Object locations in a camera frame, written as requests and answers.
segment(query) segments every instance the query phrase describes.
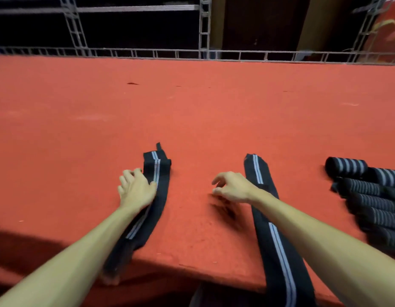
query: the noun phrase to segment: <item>metal rack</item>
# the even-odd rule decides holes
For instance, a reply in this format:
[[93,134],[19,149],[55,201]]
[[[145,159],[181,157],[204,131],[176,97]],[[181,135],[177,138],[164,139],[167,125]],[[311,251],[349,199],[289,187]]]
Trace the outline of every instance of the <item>metal rack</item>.
[[[63,13],[71,35],[73,47],[19,47],[0,46],[0,53],[7,55],[39,55],[39,56],[78,56],[92,58],[138,58],[138,59],[175,59],[175,60],[219,60],[219,61],[255,61],[255,62],[294,62],[294,63],[363,63],[375,64],[381,56],[392,56],[395,65],[395,53],[371,52],[361,50],[371,34],[370,29],[375,17],[387,11],[392,0],[372,0],[369,10],[361,26],[354,46],[350,51],[315,51],[310,61],[303,61],[302,51],[245,51],[245,50],[212,50],[210,49],[210,23],[212,0],[200,0],[199,5],[162,5],[162,6],[108,6],[77,7],[75,0],[59,0],[59,8],[41,9],[0,9],[0,15]],[[131,48],[92,48],[87,46],[80,20],[80,13],[130,12],[130,11],[175,11],[199,10],[199,47],[198,49],[131,49]],[[232,58],[222,58],[228,53]]]

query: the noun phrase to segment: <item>right hand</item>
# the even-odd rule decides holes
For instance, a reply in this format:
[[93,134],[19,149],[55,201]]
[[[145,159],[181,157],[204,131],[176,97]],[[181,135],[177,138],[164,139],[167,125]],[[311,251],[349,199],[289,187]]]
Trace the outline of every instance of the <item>right hand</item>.
[[253,204],[259,191],[259,188],[251,184],[242,174],[232,171],[219,173],[212,181],[212,185],[216,185],[213,195],[235,203]]

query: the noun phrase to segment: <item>red felt surface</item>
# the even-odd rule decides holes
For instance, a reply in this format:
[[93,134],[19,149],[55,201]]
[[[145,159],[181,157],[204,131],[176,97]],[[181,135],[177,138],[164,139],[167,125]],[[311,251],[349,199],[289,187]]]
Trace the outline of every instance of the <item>red felt surface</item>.
[[363,240],[323,164],[395,169],[395,67],[0,56],[0,235],[73,243],[156,142],[172,159],[168,200],[134,259],[262,291],[250,208],[229,222],[210,181],[256,153],[283,201]]

